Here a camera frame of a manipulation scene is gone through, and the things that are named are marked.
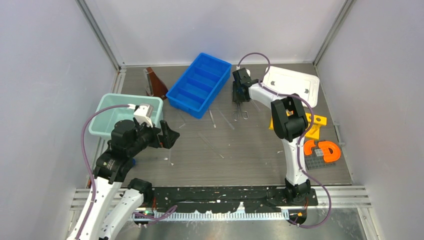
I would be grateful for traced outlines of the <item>metal crucible tongs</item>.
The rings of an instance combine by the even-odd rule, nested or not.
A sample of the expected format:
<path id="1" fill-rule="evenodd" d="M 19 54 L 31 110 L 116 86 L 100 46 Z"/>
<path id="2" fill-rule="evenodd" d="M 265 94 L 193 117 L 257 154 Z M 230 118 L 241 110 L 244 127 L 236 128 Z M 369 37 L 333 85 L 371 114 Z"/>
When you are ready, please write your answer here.
<path id="1" fill-rule="evenodd" d="M 248 120 L 249 114 L 246 110 L 242 109 L 241 103 L 237 101 L 233 101 L 233 103 L 235 104 L 235 111 L 232 113 L 233 120 L 238 121 L 240 118 Z"/>

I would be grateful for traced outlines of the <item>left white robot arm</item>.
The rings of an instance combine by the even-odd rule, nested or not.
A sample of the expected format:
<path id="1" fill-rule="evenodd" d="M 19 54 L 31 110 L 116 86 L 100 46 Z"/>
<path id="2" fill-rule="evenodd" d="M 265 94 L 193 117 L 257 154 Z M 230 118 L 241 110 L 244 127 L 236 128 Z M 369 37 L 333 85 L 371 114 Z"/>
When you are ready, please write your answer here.
<path id="1" fill-rule="evenodd" d="M 159 128 L 136 119 L 116 122 L 106 151 L 96 160 L 90 193 L 68 239 L 114 240 L 136 208 L 148 207 L 154 199 L 152 183 L 134 178 L 111 207 L 134 166 L 133 158 L 148 147 L 171 149 L 179 137 L 165 120 Z"/>

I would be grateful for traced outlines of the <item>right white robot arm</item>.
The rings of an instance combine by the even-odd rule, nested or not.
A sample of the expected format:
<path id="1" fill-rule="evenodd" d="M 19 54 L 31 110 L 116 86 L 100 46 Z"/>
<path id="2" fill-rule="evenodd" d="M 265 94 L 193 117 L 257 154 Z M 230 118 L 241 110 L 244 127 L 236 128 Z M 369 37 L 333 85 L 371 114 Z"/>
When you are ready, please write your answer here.
<path id="1" fill-rule="evenodd" d="M 291 205 L 304 203 L 311 193 L 304 157 L 309 123 L 300 96 L 272 90 L 258 79 L 252 79 L 246 68 L 237 67 L 232 75 L 233 102 L 240 104 L 254 100 L 271 110 L 273 130 L 282 142 L 286 161 L 283 197 Z"/>

